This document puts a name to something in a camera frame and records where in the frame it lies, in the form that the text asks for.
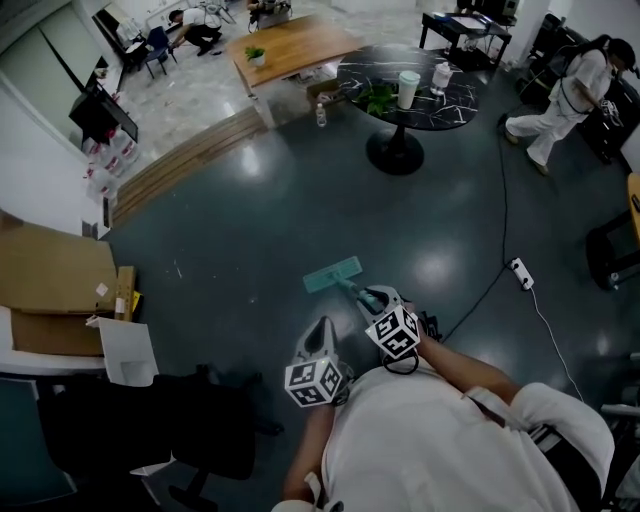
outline black pants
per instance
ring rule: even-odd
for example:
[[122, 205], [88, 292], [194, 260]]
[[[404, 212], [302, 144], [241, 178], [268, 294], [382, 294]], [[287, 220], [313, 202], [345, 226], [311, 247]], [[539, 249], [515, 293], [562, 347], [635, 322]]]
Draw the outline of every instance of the black pants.
[[[220, 39], [221, 35], [219, 28], [212, 28], [207, 25], [196, 25], [189, 29], [184, 38], [195, 46], [206, 48]], [[202, 39], [203, 37], [210, 37], [211, 43]]]

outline black round table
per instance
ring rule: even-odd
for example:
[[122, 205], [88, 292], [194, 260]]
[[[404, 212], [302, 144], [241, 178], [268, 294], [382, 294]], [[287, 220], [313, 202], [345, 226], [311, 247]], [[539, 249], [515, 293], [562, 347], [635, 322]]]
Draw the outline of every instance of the black round table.
[[444, 96], [431, 94], [429, 88], [435, 67], [446, 59], [434, 51], [405, 45], [365, 46], [347, 55], [338, 66], [338, 83], [345, 96], [361, 110], [367, 103], [358, 97], [372, 85], [397, 87], [402, 71], [420, 75], [418, 93], [409, 110], [398, 107], [394, 98], [374, 117], [397, 125], [382, 130], [367, 142], [367, 154], [373, 165], [389, 174], [411, 174], [424, 161], [424, 150], [405, 128], [440, 131], [464, 126], [478, 112], [478, 89], [481, 82], [460, 68], [449, 64], [453, 75]]

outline power strip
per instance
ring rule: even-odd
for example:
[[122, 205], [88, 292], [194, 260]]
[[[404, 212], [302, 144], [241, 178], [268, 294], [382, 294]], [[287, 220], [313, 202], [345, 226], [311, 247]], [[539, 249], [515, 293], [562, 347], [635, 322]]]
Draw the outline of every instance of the power strip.
[[522, 285], [522, 291], [529, 291], [533, 287], [533, 277], [529, 274], [527, 267], [524, 266], [520, 258], [516, 258], [509, 262], [509, 268], [513, 270], [513, 273], [520, 281]]

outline epoxy floor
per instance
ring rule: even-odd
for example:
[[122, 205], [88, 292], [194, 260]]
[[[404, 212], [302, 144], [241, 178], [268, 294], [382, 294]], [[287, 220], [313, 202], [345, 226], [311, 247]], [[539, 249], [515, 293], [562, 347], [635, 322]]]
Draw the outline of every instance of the epoxy floor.
[[[627, 208], [625, 173], [601, 164], [574, 132], [554, 150], [552, 177], [541, 177], [522, 146], [496, 135], [496, 120], [516, 104], [498, 74], [470, 124], [412, 132], [425, 163], [411, 176], [392, 177], [365, 154], [368, 137], [384, 123], [342, 103], [329, 108], [326, 128], [306, 116], [272, 131], [109, 234], [116, 262], [139, 269], [140, 321], [149, 325], [160, 370], [186, 374], [208, 362], [232, 382], [260, 371], [258, 408], [286, 427], [280, 438], [258, 440], [251, 480], [209, 477], [205, 496], [220, 510], [270, 510], [278, 500], [305, 417], [282, 389], [284, 368], [309, 324], [330, 316], [356, 371], [376, 364], [355, 306], [337, 288], [307, 294], [305, 274], [357, 255], [359, 284], [396, 287], [437, 315], [444, 333], [486, 289], [501, 264], [499, 144], [507, 256], [522, 258], [533, 275], [540, 309], [586, 400], [598, 406], [614, 391], [628, 368], [625, 355], [638, 348], [640, 290], [634, 280], [615, 293], [598, 289], [584, 239]], [[630, 231], [618, 238], [633, 245]], [[447, 343], [520, 383], [573, 393], [531, 295], [510, 273]], [[194, 474], [175, 463], [151, 478], [165, 510], [184, 510], [167, 486], [186, 487]]]

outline blue chair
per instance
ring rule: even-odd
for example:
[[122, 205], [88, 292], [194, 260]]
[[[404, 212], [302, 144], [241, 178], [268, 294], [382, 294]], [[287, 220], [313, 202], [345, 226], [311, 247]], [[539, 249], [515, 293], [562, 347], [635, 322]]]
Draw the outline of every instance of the blue chair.
[[164, 65], [162, 63], [169, 58], [168, 55], [171, 55], [176, 64], [178, 61], [173, 55], [173, 49], [169, 47], [169, 38], [162, 27], [156, 27], [149, 32], [147, 44], [153, 46], [153, 51], [144, 59], [144, 64], [147, 66], [149, 73], [151, 73], [151, 78], [155, 80], [156, 77], [153, 75], [153, 72], [149, 67], [149, 62], [157, 60], [160, 67], [162, 67], [162, 72], [166, 75], [167, 71], [164, 69]]

